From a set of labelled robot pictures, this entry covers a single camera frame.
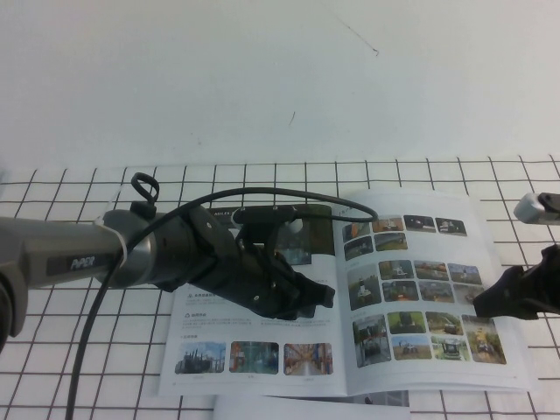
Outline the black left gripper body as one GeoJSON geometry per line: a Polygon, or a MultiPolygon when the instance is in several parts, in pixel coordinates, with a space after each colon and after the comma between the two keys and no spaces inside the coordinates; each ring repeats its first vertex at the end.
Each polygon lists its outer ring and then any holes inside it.
{"type": "Polygon", "coordinates": [[[268,318],[268,302],[303,305],[297,272],[274,247],[279,230],[296,219],[294,208],[245,208],[234,212],[241,226],[232,233],[205,208],[175,219],[191,235],[186,257],[170,261],[154,284],[175,291],[192,284],[268,318]]]}

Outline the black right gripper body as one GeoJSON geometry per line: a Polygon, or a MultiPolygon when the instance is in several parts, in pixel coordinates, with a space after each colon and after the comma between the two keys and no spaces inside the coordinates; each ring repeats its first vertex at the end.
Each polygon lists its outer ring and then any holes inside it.
{"type": "Polygon", "coordinates": [[[541,254],[542,260],[522,276],[524,318],[537,318],[539,312],[559,314],[559,246],[541,254]]]}

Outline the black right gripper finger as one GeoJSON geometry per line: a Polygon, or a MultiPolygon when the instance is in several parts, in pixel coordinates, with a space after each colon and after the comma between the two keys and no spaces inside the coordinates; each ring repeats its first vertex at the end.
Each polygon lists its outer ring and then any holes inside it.
{"type": "Polygon", "coordinates": [[[494,284],[472,301],[476,315],[480,318],[527,318],[522,299],[503,284],[494,284]]]}
{"type": "Polygon", "coordinates": [[[507,289],[530,289],[532,284],[532,269],[525,269],[521,265],[507,268],[500,277],[499,284],[507,289]]]}

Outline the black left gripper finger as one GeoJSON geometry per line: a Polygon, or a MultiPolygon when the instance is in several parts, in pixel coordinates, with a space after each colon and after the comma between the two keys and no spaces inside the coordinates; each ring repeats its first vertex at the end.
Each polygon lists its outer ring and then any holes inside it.
{"type": "Polygon", "coordinates": [[[333,305],[335,289],[297,273],[300,287],[300,302],[303,305],[333,305]]]}
{"type": "Polygon", "coordinates": [[[316,311],[315,304],[286,304],[284,302],[268,302],[266,305],[268,317],[270,319],[296,320],[310,319],[316,311]]]}

